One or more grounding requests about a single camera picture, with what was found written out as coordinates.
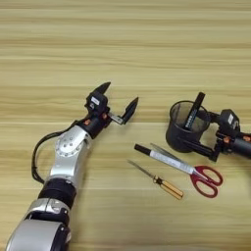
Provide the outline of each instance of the screwdriver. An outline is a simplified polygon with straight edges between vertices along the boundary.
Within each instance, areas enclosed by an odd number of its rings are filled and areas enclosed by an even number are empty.
[[[141,168],[140,166],[138,166],[135,162],[131,161],[131,160],[127,160],[130,164],[132,164],[133,166],[135,166],[136,168],[140,169],[141,171],[143,171],[146,175],[150,176],[153,178],[153,182],[157,183],[160,185],[160,187],[165,190],[166,192],[172,194],[173,197],[175,197],[176,199],[180,200],[183,197],[183,192],[178,190],[176,187],[174,187],[172,184],[168,183],[167,181],[161,179],[158,176],[154,176],[150,173],[148,173],[146,170],[144,170],[143,168]]]

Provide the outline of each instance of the mesh pen cup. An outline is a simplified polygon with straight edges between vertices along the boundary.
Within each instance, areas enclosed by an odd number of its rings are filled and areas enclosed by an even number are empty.
[[[189,112],[193,106],[192,101],[179,101],[170,109],[170,122],[166,133],[169,145],[178,152],[189,153],[192,150],[185,145],[187,141],[199,141],[203,132],[210,125],[210,115],[204,107],[200,107],[190,130],[185,129]]]

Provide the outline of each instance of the black device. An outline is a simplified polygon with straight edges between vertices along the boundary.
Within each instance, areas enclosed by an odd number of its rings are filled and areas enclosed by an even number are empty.
[[[205,94],[203,92],[199,92],[197,98],[195,99],[193,105],[192,105],[192,108],[185,120],[185,123],[184,123],[184,129],[188,129],[190,130],[192,128],[192,125],[194,123],[194,120],[197,116],[197,113],[201,107],[201,104],[203,102],[203,99],[205,97]]]
[[[179,152],[196,152],[216,162],[220,153],[237,153],[251,158],[251,133],[241,132],[239,117],[231,109],[224,109],[220,114],[208,112],[200,107],[190,129],[185,128],[192,101],[175,103],[170,110],[170,124],[167,141]],[[214,149],[200,143],[203,132],[210,124],[218,124]]]

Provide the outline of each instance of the wood grain surface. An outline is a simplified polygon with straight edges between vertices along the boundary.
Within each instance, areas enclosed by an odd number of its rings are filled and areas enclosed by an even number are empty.
[[[165,132],[174,102],[207,95],[203,105],[231,108],[251,131],[249,0],[0,1],[0,250],[41,185],[30,175],[35,143],[85,116],[85,97],[111,81],[112,111],[139,96],[126,126],[95,140],[72,211],[70,250],[219,251],[251,249],[250,160],[221,155],[210,165],[225,181],[215,199],[189,177],[133,150]],[[215,127],[203,136],[213,146]],[[54,140],[39,154],[40,172],[54,161]],[[184,192],[181,201],[126,162],[131,159]]]

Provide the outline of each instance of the black cable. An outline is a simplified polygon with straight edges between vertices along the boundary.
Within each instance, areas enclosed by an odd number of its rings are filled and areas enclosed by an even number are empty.
[[[49,134],[43,136],[43,137],[37,142],[37,144],[36,144],[35,147],[34,147],[34,150],[33,150],[33,153],[32,153],[32,158],[31,158],[31,175],[32,175],[32,177],[33,177],[36,181],[38,181],[38,182],[40,182],[40,183],[42,183],[42,184],[44,183],[44,179],[43,179],[43,178],[38,174],[38,172],[37,172],[38,167],[37,167],[37,165],[36,165],[36,153],[37,153],[37,150],[38,150],[39,146],[40,146],[43,142],[45,142],[45,141],[47,141],[47,140],[49,140],[49,139],[51,139],[51,138],[53,138],[53,137],[58,137],[58,136],[60,136],[61,134],[63,134],[64,132],[66,132],[66,131],[68,131],[70,128],[72,128],[76,123],[77,123],[77,121],[74,121],[74,122],[70,125],[70,127],[68,127],[67,129],[60,130],[60,131],[55,131],[55,132],[51,132],[51,133],[49,133]]]

